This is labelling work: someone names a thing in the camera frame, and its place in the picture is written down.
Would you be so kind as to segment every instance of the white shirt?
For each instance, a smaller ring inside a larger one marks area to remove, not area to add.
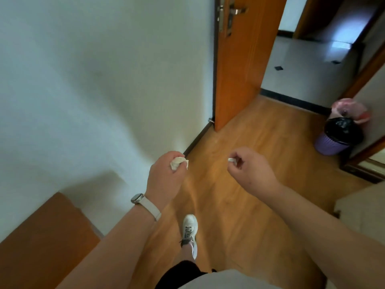
[[[279,289],[264,281],[248,277],[237,270],[226,270],[198,277],[180,289]]]

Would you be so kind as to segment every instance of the black trash bag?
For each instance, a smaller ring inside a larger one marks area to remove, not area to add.
[[[327,120],[324,131],[330,139],[343,145],[354,146],[363,141],[361,127],[349,117]]]

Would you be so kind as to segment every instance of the black pants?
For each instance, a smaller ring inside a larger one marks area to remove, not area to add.
[[[201,272],[193,262],[181,261],[163,275],[155,289],[177,289],[204,274],[207,273]]]

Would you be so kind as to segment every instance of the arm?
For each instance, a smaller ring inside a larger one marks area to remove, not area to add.
[[[293,190],[281,185],[267,160],[249,148],[228,171],[250,194],[274,210],[302,241],[306,251],[338,288],[383,288],[385,247],[347,228]]]
[[[170,162],[177,156],[184,157],[176,151],[168,152],[150,169],[146,197],[160,211],[176,196],[186,174],[185,162],[175,172],[171,170]],[[57,289],[126,289],[155,223],[147,209],[135,205]]]

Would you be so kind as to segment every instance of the hand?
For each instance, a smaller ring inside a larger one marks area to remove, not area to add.
[[[160,211],[176,196],[187,173],[187,163],[183,162],[176,171],[171,170],[170,162],[175,157],[184,157],[177,151],[163,154],[151,166],[147,180],[146,198]]]
[[[236,158],[238,164],[228,162],[229,174],[249,194],[264,201],[280,190],[281,184],[263,155],[248,147],[240,147],[230,153],[229,158]]]

